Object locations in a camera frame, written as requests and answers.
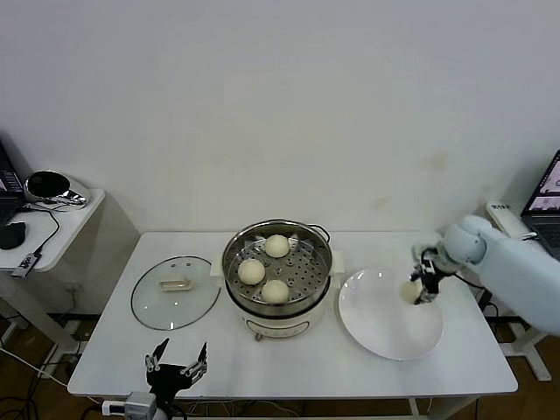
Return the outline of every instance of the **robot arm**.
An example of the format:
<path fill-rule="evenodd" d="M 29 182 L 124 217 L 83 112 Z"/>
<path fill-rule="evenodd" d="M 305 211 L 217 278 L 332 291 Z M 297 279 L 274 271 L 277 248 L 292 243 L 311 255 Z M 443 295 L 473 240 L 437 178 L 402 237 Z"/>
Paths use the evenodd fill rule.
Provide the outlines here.
<path fill-rule="evenodd" d="M 126 401 L 105 401 L 102 406 L 104 416 L 124 416 L 126 420 L 169 420 L 175 395 L 182 389 L 189 389 L 208 370 L 207 344 L 199 357 L 191 365 L 179 366 L 160 363 L 169 339 L 158 345 L 154 352 L 146 354 L 146 380 L 151 386 L 150 393 L 133 392 Z"/>
<path fill-rule="evenodd" d="M 444 239 L 425 251 L 427 257 L 423 253 L 411 276 L 423 283 L 417 303 L 432 300 L 437 283 L 465 266 L 532 326 L 560 336 L 560 262 L 550 255 L 505 236 L 477 216 L 450 226 Z"/>

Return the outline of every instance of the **pot handle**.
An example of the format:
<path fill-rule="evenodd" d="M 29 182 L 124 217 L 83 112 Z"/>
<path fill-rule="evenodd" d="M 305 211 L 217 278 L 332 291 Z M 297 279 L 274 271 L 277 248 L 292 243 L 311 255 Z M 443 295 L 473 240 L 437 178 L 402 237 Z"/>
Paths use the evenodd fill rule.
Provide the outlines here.
<path fill-rule="evenodd" d="M 318 229 L 321 232 L 323 232 L 326 236 L 326 243 L 329 243 L 331 241 L 331 236 L 329 235 L 329 233 L 326 231 L 324 227 L 320 225 L 310 225 L 310 224 L 308 224 L 307 226 L 309 226 L 310 228 Z"/>

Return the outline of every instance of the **small white table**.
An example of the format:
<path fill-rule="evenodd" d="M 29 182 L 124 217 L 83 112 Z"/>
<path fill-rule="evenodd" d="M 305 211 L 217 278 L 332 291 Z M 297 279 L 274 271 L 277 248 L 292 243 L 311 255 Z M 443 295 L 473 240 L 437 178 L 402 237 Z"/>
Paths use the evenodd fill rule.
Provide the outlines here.
<path fill-rule="evenodd" d="M 56 265 L 105 198 L 103 190 L 91 189 L 90 192 L 91 200 L 82 209 L 68 213 L 52 213 L 60 224 L 60 230 L 43 247 L 42 256 L 33 268 L 35 271 L 48 271 Z M 43 305 L 34 296 L 19 287 L 25 279 L 10 276 L 24 257 L 35 251 L 54 231 L 56 224 L 47 213 L 41 212 L 18 213 L 11 222 L 18 221 L 25 222 L 25 242 L 14 249 L 0 250 L 0 298 L 54 341 L 55 346 L 47 355 L 47 359 L 57 362 L 63 354 L 74 354 L 83 347 L 71 335 L 76 324 L 68 323 L 70 325 L 66 326 L 66 330 L 60 327 L 45 313 Z M 13 331 L 16 326 L 17 323 L 12 323 L 10 330 Z M 45 371 L 51 373 L 55 368 L 56 365 L 49 365 Z"/>
<path fill-rule="evenodd" d="M 68 385 L 79 396 L 124 397 L 148 391 L 144 356 L 171 338 L 163 362 L 188 365 L 208 343 L 208 372 L 178 398 L 342 399 L 448 396 L 432 410 L 447 418 L 480 395 L 517 390 L 517 381 L 467 286 L 449 279 L 438 297 L 444 336 L 426 358 L 387 360 L 360 346 L 346 331 L 331 289 L 324 317 L 309 332 L 286 340 L 254 340 L 234 315 L 222 290 L 202 319 L 172 332 L 141 325 L 130 296 L 142 274 L 172 256 L 212 261 L 233 233 L 148 233 L 136 245 Z M 331 246 L 341 252 L 348 275 L 376 263 L 380 245 L 405 261 L 411 246 L 432 243 L 434 232 L 337 232 Z"/>

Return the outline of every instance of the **power strip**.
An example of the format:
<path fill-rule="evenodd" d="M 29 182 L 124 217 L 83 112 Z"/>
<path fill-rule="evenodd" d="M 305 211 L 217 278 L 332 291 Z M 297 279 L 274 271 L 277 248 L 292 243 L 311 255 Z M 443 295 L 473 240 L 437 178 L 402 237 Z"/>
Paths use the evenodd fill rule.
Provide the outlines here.
<path fill-rule="evenodd" d="M 501 201 L 488 201 L 486 211 L 496 226 L 510 238 L 522 239 L 530 237 L 531 230 L 516 216 L 508 204 Z"/>

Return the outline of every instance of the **laptop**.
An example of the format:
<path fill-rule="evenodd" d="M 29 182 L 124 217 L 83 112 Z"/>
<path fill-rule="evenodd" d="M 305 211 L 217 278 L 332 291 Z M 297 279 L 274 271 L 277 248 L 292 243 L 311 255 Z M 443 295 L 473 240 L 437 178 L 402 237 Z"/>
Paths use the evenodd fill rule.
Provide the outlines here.
<path fill-rule="evenodd" d="M 560 150 L 521 212 L 521 219 L 538 234 L 549 254 L 560 260 Z"/>
<path fill-rule="evenodd" d="M 21 180 L 0 143 L 0 226 L 6 225 L 24 203 Z"/>

